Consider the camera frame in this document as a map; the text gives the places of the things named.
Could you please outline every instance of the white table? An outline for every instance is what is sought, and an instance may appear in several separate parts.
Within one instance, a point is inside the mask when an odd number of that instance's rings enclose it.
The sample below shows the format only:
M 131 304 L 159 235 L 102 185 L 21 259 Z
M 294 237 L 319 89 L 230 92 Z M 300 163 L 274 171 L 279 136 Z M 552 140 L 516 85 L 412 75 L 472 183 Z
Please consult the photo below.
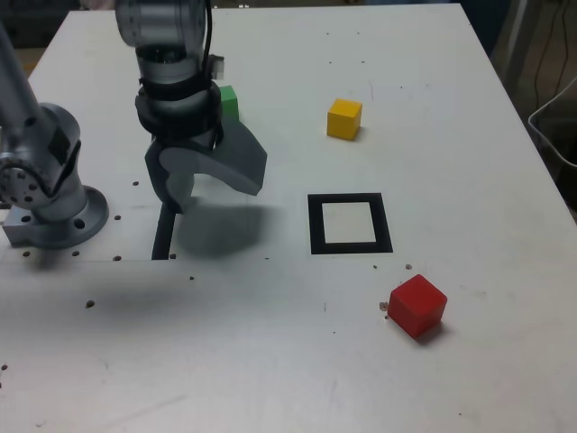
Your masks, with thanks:
M 34 71 L 111 218 L 57 256 L 3 238 L 0 431 L 574 431 L 577 229 L 461 7 L 216 10 L 214 52 L 265 185 L 198 180 L 165 262 L 114 15 L 70 14 Z M 319 192 L 380 192 L 394 253 L 311 255 Z M 417 273 L 449 299 L 424 345 L 379 310 Z

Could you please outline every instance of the yellow cube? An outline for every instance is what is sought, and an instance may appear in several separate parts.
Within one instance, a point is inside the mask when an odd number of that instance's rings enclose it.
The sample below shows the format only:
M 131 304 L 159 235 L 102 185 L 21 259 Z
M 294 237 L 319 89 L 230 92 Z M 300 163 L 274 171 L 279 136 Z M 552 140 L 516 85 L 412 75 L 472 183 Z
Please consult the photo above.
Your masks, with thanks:
M 326 117 L 326 134 L 331 137 L 354 140 L 361 126 L 362 104 L 336 99 Z

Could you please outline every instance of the white cable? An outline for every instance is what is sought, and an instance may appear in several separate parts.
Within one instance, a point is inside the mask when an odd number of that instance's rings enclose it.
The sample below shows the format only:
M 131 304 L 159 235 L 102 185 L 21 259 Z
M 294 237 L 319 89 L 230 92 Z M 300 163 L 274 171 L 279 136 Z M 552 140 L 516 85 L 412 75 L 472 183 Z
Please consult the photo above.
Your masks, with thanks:
M 577 169 L 577 164 L 573 164 L 570 161 L 567 161 L 562 154 L 559 153 L 559 151 L 555 148 L 555 146 L 553 146 L 553 144 L 547 139 L 547 137 L 545 137 L 543 135 L 543 133 L 541 133 L 541 131 L 539 131 L 536 126 L 533 124 L 533 119 L 535 118 L 536 115 L 538 115 L 539 113 L 541 113 L 543 110 L 545 110 L 548 106 L 550 106 L 558 97 L 561 97 L 561 95 L 563 93 L 565 93 L 572 85 L 573 83 L 577 81 L 577 77 L 575 77 L 571 83 L 569 83 L 567 85 L 566 88 L 564 88 L 559 95 L 557 95 L 556 97 L 554 97 L 553 99 L 551 99 L 549 102 L 547 102 L 544 106 L 542 106 L 541 108 L 539 108 L 537 111 L 535 111 L 532 115 L 529 116 L 529 120 L 527 121 L 529 124 L 529 127 L 535 131 L 539 137 L 541 137 L 541 139 L 543 140 L 543 143 L 545 143 L 547 146 L 549 146 L 551 149 L 553 149 L 553 151 L 555 152 L 555 155 L 557 155 L 557 158 L 559 158 L 561 161 L 563 161 L 565 164 L 567 164 L 570 167 L 573 167 L 574 169 Z

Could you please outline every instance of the black square frame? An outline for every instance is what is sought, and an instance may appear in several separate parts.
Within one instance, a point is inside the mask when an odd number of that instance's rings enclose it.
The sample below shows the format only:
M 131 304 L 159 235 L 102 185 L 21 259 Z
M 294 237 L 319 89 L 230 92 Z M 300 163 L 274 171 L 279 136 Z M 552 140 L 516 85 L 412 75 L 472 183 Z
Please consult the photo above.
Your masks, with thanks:
M 376 242 L 328 244 L 325 240 L 324 203 L 369 203 Z M 364 194 L 309 194 L 308 224 L 312 254 L 392 253 L 389 226 L 380 193 Z

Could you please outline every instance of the green cube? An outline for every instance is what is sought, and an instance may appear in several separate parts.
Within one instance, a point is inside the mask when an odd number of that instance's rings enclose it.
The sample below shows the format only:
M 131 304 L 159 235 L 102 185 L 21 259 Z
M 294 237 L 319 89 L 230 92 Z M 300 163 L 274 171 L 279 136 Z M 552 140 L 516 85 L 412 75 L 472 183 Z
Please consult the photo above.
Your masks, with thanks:
M 223 115 L 228 115 L 236 120 L 238 118 L 238 99 L 232 86 L 220 88 L 220 100 L 223 104 Z

